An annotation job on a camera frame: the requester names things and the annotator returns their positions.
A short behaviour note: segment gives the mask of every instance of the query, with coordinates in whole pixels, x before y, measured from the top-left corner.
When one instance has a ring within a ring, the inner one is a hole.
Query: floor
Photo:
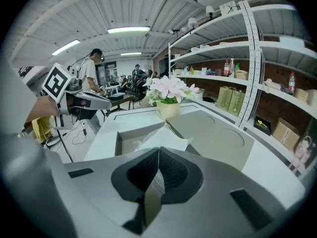
[[[120,107],[125,110],[128,110],[128,106],[129,106],[128,102],[120,105]],[[136,103],[134,105],[134,109],[139,109],[139,108],[140,108],[139,103]],[[97,117],[99,118],[100,125],[102,126],[104,123],[104,116],[101,113],[101,111],[97,111]],[[83,133],[83,128],[85,128],[87,132],[86,139]],[[53,136],[57,135],[57,132],[53,129],[52,129],[52,133],[53,133]],[[77,121],[72,130],[60,131],[60,134],[62,135],[65,133],[67,134],[63,136],[63,141],[66,145],[66,148],[69,154],[73,158],[74,162],[83,161],[91,143],[95,139],[95,135],[90,129],[90,127],[88,126],[88,124],[86,123],[86,120],[82,120],[81,124],[79,123],[79,121]],[[53,152],[57,152],[63,163],[70,163],[70,158],[67,155],[61,142],[52,146],[50,150]]]

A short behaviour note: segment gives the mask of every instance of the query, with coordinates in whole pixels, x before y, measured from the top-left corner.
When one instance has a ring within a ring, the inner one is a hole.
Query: green bottle
[[[235,72],[234,72],[234,77],[237,76],[237,71],[238,71],[238,70],[240,70],[240,64],[239,64],[239,63],[236,64],[236,68],[235,68]]]

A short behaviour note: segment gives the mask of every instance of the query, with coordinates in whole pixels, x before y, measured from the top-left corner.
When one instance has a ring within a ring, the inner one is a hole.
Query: fluorescent light
[[[131,55],[140,55],[142,52],[133,52],[133,53],[122,53],[122,56],[131,56]]]
[[[120,32],[149,32],[150,27],[144,26],[144,27],[121,27],[121,28],[113,28],[108,29],[108,32],[110,34],[113,33],[120,33]]]
[[[56,55],[58,55],[60,52],[63,52],[64,50],[67,50],[68,48],[70,48],[70,47],[72,47],[72,46],[74,46],[74,45],[76,45],[76,44],[78,44],[78,43],[80,43],[80,41],[78,41],[78,40],[72,41],[71,43],[68,43],[68,44],[65,45],[64,47],[61,47],[59,50],[56,50],[52,55],[53,55],[53,56],[56,56]]]

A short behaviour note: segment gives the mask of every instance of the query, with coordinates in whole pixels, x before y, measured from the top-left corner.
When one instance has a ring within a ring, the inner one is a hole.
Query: black slot
[[[92,169],[86,168],[86,169],[80,169],[75,171],[68,172],[70,178],[76,178],[76,177],[82,177],[87,174],[93,173],[94,171]]]
[[[256,231],[273,221],[265,209],[243,188],[232,191],[230,195]]]

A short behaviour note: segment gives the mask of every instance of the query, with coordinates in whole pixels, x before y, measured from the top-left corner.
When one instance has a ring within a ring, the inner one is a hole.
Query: flower pot
[[[179,103],[165,104],[162,102],[157,102],[158,117],[166,120],[169,117],[180,115],[180,105]]]

